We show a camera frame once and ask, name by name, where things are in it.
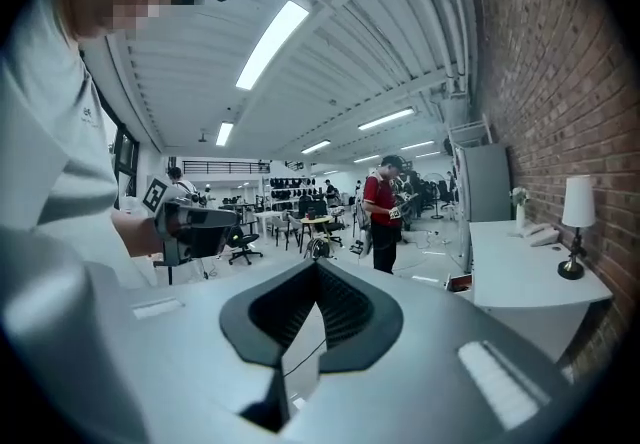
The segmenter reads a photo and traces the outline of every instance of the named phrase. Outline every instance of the lamp base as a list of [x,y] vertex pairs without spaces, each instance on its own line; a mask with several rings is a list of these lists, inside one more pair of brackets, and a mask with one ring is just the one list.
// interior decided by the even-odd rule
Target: lamp base
[[569,261],[562,261],[558,265],[558,275],[567,280],[578,280],[584,275],[584,267],[574,258]]

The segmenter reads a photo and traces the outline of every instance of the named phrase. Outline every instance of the white table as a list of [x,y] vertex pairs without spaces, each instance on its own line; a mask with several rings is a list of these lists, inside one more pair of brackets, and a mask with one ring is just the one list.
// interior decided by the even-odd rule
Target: white table
[[264,211],[262,213],[254,213],[253,214],[258,220],[262,220],[262,236],[264,238],[267,237],[267,219],[282,215],[282,211]]
[[527,239],[509,236],[514,221],[469,227],[473,303],[558,361],[589,305],[611,298],[611,292],[586,267],[579,280],[560,277],[558,263],[569,250],[560,243],[531,247]]

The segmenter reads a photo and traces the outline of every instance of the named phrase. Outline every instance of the table lamp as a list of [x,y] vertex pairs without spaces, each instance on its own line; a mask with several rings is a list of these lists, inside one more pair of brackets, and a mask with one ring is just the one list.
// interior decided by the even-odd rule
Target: table lamp
[[568,280],[577,280],[584,275],[583,266],[578,263],[578,256],[585,256],[582,248],[580,229],[592,226],[596,221],[596,211],[593,202],[593,188],[590,176],[575,176],[567,178],[567,189],[564,195],[564,212],[562,223],[576,228],[576,234],[571,244],[571,255],[568,261],[558,265],[558,274]]

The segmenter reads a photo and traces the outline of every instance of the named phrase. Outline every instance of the brick wall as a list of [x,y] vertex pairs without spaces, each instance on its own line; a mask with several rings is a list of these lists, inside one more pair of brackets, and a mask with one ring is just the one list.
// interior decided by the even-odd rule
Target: brick wall
[[[588,261],[614,294],[593,307],[567,357],[578,374],[604,365],[640,285],[640,111],[637,73],[603,0],[475,0],[474,97],[508,146],[528,216],[560,224],[567,175],[590,174],[597,224]],[[570,243],[570,229],[563,241]]]

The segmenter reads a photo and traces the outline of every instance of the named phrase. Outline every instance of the red shirt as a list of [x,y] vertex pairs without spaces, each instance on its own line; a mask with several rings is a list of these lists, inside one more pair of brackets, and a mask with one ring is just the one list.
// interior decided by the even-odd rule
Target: red shirt
[[[362,198],[363,200],[384,209],[393,209],[396,205],[396,198],[395,195],[393,195],[391,184],[389,181],[380,178],[376,174],[369,176],[364,183],[364,193]],[[389,227],[398,227],[401,224],[400,218],[394,218],[391,220],[388,214],[383,215],[379,213],[372,213],[371,220],[377,224],[387,225]]]

